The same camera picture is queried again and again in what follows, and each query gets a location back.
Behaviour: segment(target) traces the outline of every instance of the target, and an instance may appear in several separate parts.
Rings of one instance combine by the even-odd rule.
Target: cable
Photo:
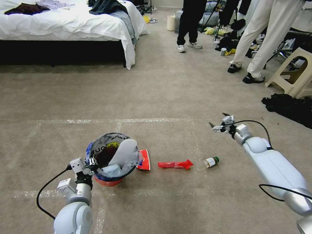
[[[42,192],[42,190],[48,185],[50,184],[53,180],[55,180],[57,177],[59,177],[61,174],[63,174],[65,171],[69,171],[71,170],[71,166],[70,165],[67,165],[66,169],[62,172],[60,172],[59,174],[57,174],[55,177],[53,177],[51,180],[49,180],[38,192],[38,195],[37,195],[37,206],[38,208],[43,211],[44,213],[46,213],[48,216],[50,216],[52,219],[55,219],[55,217],[53,215],[51,215],[49,212],[47,212],[44,208],[42,208],[39,204],[39,196],[40,196],[40,193]]]
[[[269,194],[267,191],[265,191],[264,188],[262,188],[263,186],[282,189],[282,190],[285,190],[285,191],[288,191],[288,192],[292,192],[292,193],[301,195],[301,196],[303,196],[303,197],[305,197],[305,198],[308,198],[308,199],[311,199],[311,200],[312,200],[312,197],[310,197],[310,196],[308,196],[308,195],[305,195],[305,194],[303,194],[303,193],[299,193],[299,192],[297,192],[297,191],[293,191],[293,190],[288,189],[288,188],[284,188],[284,187],[280,187],[280,186],[276,186],[276,185],[269,185],[269,184],[259,184],[259,188],[261,188],[261,190],[264,191],[264,192],[266,193],[266,195],[268,195],[270,198],[273,198],[274,200],[278,200],[278,201],[284,202],[284,200],[278,199],[278,198],[276,198],[276,197],[273,197],[271,194]]]
[[[235,122],[235,123],[225,124],[224,126],[229,126],[229,125],[233,125],[233,124],[238,124],[238,123],[241,123],[241,122],[254,122],[254,123],[260,124],[260,125],[264,128],[264,130],[266,131],[267,139],[268,139],[268,141],[269,141],[270,146],[272,147],[271,139],[270,139],[270,136],[269,136],[269,132],[267,131],[266,127],[265,127],[262,123],[260,123],[260,122],[258,122],[258,121],[255,121],[255,120],[241,120],[241,121],[237,121],[237,122]]]

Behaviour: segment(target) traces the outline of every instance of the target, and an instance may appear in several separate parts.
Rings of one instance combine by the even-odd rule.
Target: yellow object
[[[119,143],[118,142],[112,142],[112,143],[108,143],[106,145],[106,148],[118,148],[119,147]]]
[[[296,57],[304,57],[306,62],[301,65],[297,71],[287,71],[288,64]],[[301,98],[304,96],[312,95],[312,88],[307,88],[307,86],[312,81],[312,68],[308,64],[312,63],[312,53],[301,49],[300,47],[296,49],[292,54],[283,62],[275,74],[265,83],[265,87],[268,87],[272,82],[277,84],[284,90],[285,94],[288,94],[294,98]],[[288,81],[283,79],[282,76],[290,75]]]
[[[214,28],[209,28],[209,27],[205,28],[205,34],[206,35],[212,35],[212,34],[214,34],[214,32],[215,32]]]
[[[226,33],[226,30],[224,29],[220,29],[219,32],[218,32],[218,35],[223,35]]]
[[[143,19],[145,20],[145,23],[149,23],[150,22],[150,17],[147,16],[147,15],[144,15]]]
[[[226,51],[225,55],[235,54],[236,49],[231,49],[230,51]]]
[[[210,27],[205,28],[205,34],[206,35],[212,35],[212,34],[215,34],[215,32],[216,32],[215,28],[210,28]],[[226,33],[226,30],[220,29],[218,32],[218,35],[223,35],[225,33]]]

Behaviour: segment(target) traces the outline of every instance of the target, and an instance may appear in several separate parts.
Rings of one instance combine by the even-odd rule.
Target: red plastic packaging
[[[147,149],[140,150],[140,153],[142,153],[142,165],[138,165],[136,168],[141,170],[147,170],[150,171],[150,157]]]
[[[158,166],[162,168],[185,168],[188,170],[194,164],[190,160],[186,160],[185,162],[158,162]]]

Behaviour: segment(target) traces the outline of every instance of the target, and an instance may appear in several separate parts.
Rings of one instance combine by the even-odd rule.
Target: plastic stool
[[[297,71],[287,71],[284,69],[296,57],[304,57],[306,62]],[[286,81],[281,75],[290,75],[290,79]],[[265,83],[268,87],[272,82],[280,86],[285,94],[289,94],[294,98],[303,96],[312,96],[312,89],[306,89],[312,81],[312,54],[301,48],[296,49],[280,66],[275,74]]]

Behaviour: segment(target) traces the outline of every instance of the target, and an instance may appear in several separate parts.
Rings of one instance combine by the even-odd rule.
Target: wall
[[[156,7],[183,7],[183,0],[152,0],[152,5]]]

